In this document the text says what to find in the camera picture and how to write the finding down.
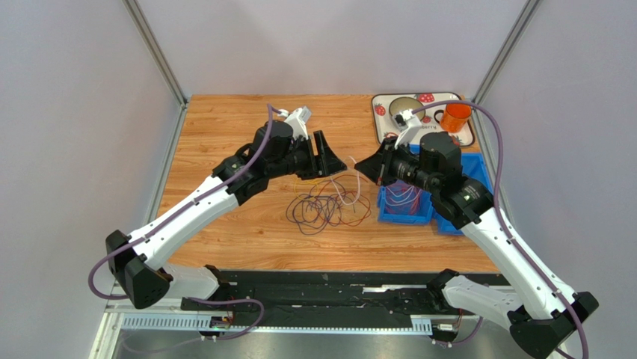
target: orange cup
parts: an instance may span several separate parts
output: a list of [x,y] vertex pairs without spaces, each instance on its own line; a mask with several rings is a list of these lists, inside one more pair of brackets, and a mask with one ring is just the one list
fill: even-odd
[[[437,118],[439,114],[443,114],[441,120]],[[434,113],[434,119],[440,123],[440,127],[451,133],[460,132],[469,117],[471,117],[471,108],[460,103],[450,103],[444,111],[438,110]]]

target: wooden table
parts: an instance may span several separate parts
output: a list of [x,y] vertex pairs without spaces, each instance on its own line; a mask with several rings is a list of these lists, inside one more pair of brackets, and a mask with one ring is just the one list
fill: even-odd
[[[293,110],[308,106],[308,132],[323,130],[335,154],[351,165],[378,149],[371,95],[193,96],[168,175],[160,213],[190,194],[221,160],[251,142],[267,120],[266,104]],[[466,148],[478,152],[477,144]],[[355,174],[353,169],[348,174]],[[343,177],[356,190],[355,177]],[[462,236],[438,236],[435,224],[405,226],[376,221],[378,187],[363,182],[372,214],[358,227],[327,227],[305,236],[286,220],[295,197],[294,176],[270,181],[267,191],[227,213],[183,245],[170,259],[185,266],[221,269],[326,271],[497,271],[487,256]],[[299,184],[299,191],[311,185]],[[336,193],[333,188],[326,191]]]

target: strawberry print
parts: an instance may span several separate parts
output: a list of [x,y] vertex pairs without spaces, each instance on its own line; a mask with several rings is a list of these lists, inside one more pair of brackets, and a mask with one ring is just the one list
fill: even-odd
[[433,102],[434,95],[432,93],[421,93],[417,99],[422,103]]
[[384,116],[386,114],[385,111],[385,107],[383,107],[381,104],[377,103],[376,105],[374,105],[374,112],[376,112],[376,114],[378,116]]

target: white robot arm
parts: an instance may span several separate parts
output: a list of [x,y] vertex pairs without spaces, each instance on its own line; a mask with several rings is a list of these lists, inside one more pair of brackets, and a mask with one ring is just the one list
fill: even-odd
[[347,169],[331,151],[321,131],[314,132],[318,153],[314,155],[305,127],[312,114],[307,107],[290,114],[281,112],[285,121],[271,121],[269,131],[266,126],[258,129],[251,144],[223,160],[210,177],[165,214],[128,236],[116,230],[107,237],[111,273],[136,308],[149,307],[166,296],[208,298],[214,293],[218,281],[212,270],[166,265],[166,262],[210,222],[266,190],[270,179],[296,174],[308,180]]
[[[515,289],[515,293],[503,293],[447,269],[427,285],[431,302],[438,310],[464,309],[495,322],[508,329],[532,357],[546,358],[576,327],[560,296],[582,322],[597,309],[597,300],[588,292],[574,292],[557,277],[502,210],[494,207],[488,189],[462,174],[460,148],[446,132],[422,136],[419,155],[413,155],[405,145],[396,146],[399,139],[385,138],[376,154],[354,168],[378,185],[402,180],[431,192],[438,214],[472,239]],[[501,212],[506,228],[502,228],[496,211]]]

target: gray wall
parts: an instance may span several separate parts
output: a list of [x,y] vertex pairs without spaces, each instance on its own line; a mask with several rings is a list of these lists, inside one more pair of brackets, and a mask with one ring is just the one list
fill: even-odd
[[140,0],[184,91],[472,96],[524,0]]
[[142,224],[177,112],[121,1],[3,2],[0,357],[87,357],[87,273]]
[[485,103],[518,231],[600,301],[585,323],[592,358],[635,357],[636,13],[634,1],[544,1]]

